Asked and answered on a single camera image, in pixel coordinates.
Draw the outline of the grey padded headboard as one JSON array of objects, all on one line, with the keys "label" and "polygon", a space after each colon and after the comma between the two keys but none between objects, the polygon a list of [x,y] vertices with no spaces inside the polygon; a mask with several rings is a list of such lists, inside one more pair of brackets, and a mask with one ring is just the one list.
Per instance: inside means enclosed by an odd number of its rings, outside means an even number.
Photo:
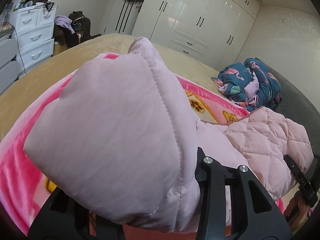
[{"label": "grey padded headboard", "polygon": [[255,104],[247,105],[247,110],[268,106],[268,103],[279,95],[283,99],[275,111],[304,126],[314,155],[314,160],[306,172],[306,177],[310,179],[319,161],[319,111],[292,83],[270,70],[257,58],[247,58],[244,65],[256,74],[259,81]]}]

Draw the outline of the white drawer chest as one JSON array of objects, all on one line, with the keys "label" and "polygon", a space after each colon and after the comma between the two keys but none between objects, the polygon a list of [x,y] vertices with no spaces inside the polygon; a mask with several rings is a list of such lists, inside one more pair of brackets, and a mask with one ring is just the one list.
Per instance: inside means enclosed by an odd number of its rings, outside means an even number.
[{"label": "white drawer chest", "polygon": [[16,61],[21,74],[53,55],[56,9],[56,4],[38,4],[10,13],[9,23],[14,27],[11,37],[18,43]]}]

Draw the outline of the blue flamingo print quilt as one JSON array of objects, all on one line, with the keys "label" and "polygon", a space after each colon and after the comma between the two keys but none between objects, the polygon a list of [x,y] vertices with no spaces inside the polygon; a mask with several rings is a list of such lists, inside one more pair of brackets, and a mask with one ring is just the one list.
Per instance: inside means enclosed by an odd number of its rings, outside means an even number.
[{"label": "blue flamingo print quilt", "polygon": [[224,97],[249,112],[261,106],[275,109],[282,101],[280,82],[257,58],[228,65],[211,80]]}]

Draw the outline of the black backpack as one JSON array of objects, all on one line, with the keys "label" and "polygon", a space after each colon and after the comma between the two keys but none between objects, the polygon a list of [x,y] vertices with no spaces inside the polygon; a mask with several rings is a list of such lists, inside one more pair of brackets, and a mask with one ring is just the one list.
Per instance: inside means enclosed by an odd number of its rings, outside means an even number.
[{"label": "black backpack", "polygon": [[74,11],[69,15],[71,27],[78,36],[79,43],[100,37],[101,34],[91,35],[91,20],[84,16],[82,11]]}]

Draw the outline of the white glossy wardrobe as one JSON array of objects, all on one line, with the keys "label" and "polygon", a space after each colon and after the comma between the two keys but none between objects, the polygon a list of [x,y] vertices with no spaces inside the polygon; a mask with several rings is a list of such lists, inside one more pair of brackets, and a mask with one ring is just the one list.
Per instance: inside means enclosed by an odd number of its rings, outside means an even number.
[{"label": "white glossy wardrobe", "polygon": [[144,0],[132,36],[222,70],[236,62],[259,9],[256,0]]}]

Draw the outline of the grey low cabinet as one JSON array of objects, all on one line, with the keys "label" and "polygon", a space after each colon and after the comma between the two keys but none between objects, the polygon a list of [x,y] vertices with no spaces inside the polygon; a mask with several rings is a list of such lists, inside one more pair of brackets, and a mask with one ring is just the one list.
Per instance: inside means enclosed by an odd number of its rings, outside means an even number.
[{"label": "grey low cabinet", "polygon": [[0,93],[3,93],[12,85],[20,73],[20,65],[15,60],[18,52],[18,43],[14,38],[11,38],[13,32],[12,26],[1,27]]}]

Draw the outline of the white bedroom door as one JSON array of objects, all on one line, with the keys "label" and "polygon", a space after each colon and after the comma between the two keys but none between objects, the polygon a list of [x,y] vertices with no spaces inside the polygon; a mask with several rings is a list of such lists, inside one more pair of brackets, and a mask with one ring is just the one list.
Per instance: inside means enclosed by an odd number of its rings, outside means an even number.
[{"label": "white bedroom door", "polygon": [[131,35],[142,4],[142,2],[109,0],[102,33]]}]

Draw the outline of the purple garment pile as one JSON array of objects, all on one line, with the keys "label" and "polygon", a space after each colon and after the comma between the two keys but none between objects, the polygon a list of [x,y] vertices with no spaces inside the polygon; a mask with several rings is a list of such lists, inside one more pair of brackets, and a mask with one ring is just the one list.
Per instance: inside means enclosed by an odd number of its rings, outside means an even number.
[{"label": "purple garment pile", "polygon": [[71,34],[74,34],[75,31],[71,26],[72,20],[66,16],[57,15],[54,19],[54,23],[60,27],[68,29]]}]

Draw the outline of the beige bed cover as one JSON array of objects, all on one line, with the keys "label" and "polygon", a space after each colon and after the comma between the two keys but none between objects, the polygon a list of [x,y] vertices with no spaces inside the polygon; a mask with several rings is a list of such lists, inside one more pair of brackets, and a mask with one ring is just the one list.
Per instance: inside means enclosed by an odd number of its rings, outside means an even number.
[{"label": "beige bed cover", "polygon": [[[133,42],[134,37],[130,35],[103,35],[67,49],[35,67],[1,95],[1,138],[6,136],[21,114],[56,82],[106,51],[126,54]],[[159,44],[155,48],[172,72],[211,92],[218,92],[211,80],[218,74],[217,70]]]}]

